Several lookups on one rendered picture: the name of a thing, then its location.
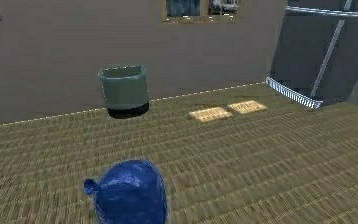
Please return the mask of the green waste bin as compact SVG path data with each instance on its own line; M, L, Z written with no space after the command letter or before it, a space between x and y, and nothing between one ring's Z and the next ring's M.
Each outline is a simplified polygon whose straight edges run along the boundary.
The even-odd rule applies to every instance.
M110 117L132 118L143 115L149 110L146 73L143 65L99 70L102 98Z

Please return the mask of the blue tied garbage bag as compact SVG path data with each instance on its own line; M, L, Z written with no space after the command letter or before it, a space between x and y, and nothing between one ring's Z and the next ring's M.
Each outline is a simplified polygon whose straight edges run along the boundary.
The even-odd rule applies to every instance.
M99 224L165 224L167 199L162 175L146 160L111 167L99 181L86 179Z

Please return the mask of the dark grey fridge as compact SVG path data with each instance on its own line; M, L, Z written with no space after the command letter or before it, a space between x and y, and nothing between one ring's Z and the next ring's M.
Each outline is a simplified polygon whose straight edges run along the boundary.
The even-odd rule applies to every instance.
M288 0L267 83L312 109L347 100L358 80L358 0Z

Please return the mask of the window with wooden frame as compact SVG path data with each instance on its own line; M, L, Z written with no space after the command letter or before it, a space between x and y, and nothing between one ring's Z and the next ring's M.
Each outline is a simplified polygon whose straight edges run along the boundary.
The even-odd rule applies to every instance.
M160 0L165 24L234 23L240 0Z

